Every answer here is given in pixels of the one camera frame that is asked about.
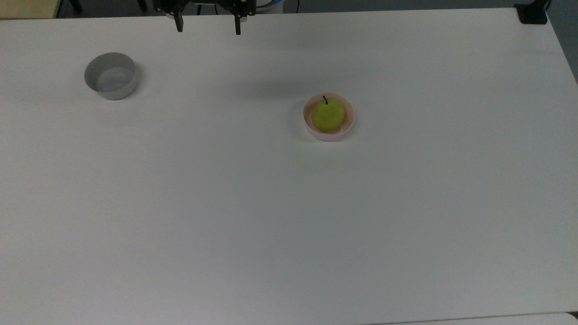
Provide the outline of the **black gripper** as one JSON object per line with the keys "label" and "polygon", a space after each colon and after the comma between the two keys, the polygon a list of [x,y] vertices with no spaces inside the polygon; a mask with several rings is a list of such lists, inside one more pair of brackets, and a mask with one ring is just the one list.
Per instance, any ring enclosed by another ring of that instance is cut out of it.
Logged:
{"label": "black gripper", "polygon": [[236,35],[241,34],[242,18],[256,14],[256,0],[153,0],[153,8],[172,17],[180,33],[184,26],[182,13],[188,4],[216,5],[233,14]]}

